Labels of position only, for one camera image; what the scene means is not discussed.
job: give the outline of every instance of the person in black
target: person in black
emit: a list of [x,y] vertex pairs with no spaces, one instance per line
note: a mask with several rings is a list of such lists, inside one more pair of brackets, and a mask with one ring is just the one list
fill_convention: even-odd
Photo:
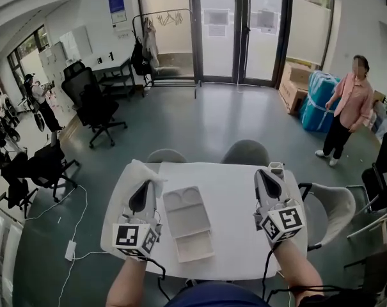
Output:
[[27,94],[31,95],[40,105],[39,111],[50,131],[56,132],[62,130],[62,127],[59,126],[59,123],[55,118],[54,112],[45,99],[45,94],[47,94],[48,90],[43,90],[39,85],[33,85],[33,76],[31,74],[26,75],[24,86]]

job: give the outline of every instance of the sign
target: sign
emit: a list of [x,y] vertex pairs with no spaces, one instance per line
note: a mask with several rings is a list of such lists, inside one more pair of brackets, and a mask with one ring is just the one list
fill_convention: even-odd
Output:
[[124,0],[108,0],[109,11],[111,12],[112,25],[115,28],[116,24],[126,22],[127,14],[125,11]]

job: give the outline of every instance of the concrete floor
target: concrete floor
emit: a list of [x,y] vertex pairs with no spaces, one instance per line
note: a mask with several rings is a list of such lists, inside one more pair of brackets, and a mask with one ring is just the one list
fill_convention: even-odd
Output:
[[[102,135],[96,140],[95,149],[90,150],[92,132],[81,126],[63,145],[67,158],[82,164],[73,178],[88,191],[88,209],[77,230],[77,256],[100,251],[102,222],[116,181],[132,159],[145,161],[154,150],[178,150],[189,162],[219,162],[236,141],[254,139],[266,147],[272,161],[284,162],[298,182],[345,186],[361,183],[362,171],[375,161],[379,149],[373,134],[362,128],[351,136],[337,167],[330,168],[327,161],[314,155],[315,150],[322,148],[325,135],[305,132],[299,120],[285,112],[277,91],[268,88],[205,84],[198,89],[197,100],[192,88],[152,88],[145,98],[120,101],[115,119],[125,120],[129,128],[111,131],[114,148]],[[360,208],[362,196],[359,192],[355,195]],[[52,204],[51,191],[41,190],[29,216],[39,215]],[[15,306],[57,305],[70,267],[64,259],[67,242],[83,208],[84,193],[77,189],[46,217],[26,223],[15,267]],[[309,241],[314,243],[324,235],[325,215],[313,196],[307,197],[306,210]],[[351,241],[346,235],[376,217],[357,217],[333,242],[308,254],[324,284],[359,284],[360,267],[344,273],[343,266],[374,252],[381,243],[381,230],[363,233]],[[103,306],[121,265],[122,261],[111,255],[91,255],[76,262],[61,306]],[[267,292],[285,287],[279,275],[266,283]],[[183,284],[184,279],[168,278],[163,287],[172,297]],[[262,288],[261,280],[237,284],[258,293]],[[166,300],[157,289],[156,275],[146,275],[145,288],[143,306],[165,305]],[[271,300],[272,306],[287,303],[288,294],[277,294]]]

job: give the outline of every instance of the blue bag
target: blue bag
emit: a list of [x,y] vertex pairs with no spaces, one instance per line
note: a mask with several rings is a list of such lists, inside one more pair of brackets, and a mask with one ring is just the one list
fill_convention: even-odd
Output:
[[340,79],[315,70],[311,75],[308,83],[308,95],[300,109],[300,120],[303,129],[314,132],[327,133],[334,118],[340,99],[334,102],[329,111],[326,110],[326,102],[333,96],[335,87]]

